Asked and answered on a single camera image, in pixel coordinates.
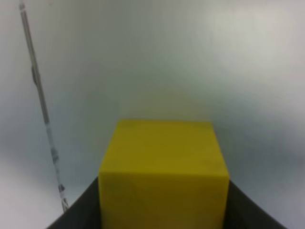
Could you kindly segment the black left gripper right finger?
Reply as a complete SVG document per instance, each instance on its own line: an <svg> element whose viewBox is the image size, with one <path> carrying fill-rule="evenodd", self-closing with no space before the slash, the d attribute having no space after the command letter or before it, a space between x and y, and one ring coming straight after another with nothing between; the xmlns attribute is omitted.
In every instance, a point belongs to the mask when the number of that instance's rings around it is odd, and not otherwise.
<svg viewBox="0 0 305 229"><path fill-rule="evenodd" d="M285 229L230 181L224 229Z"/></svg>

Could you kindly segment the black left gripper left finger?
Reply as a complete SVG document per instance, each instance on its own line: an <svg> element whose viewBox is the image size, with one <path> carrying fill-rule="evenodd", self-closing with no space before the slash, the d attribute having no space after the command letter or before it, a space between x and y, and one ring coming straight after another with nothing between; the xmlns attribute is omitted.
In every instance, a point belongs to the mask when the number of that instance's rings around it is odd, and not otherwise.
<svg viewBox="0 0 305 229"><path fill-rule="evenodd" d="M48 228L101 229L98 179L96 178L74 204Z"/></svg>

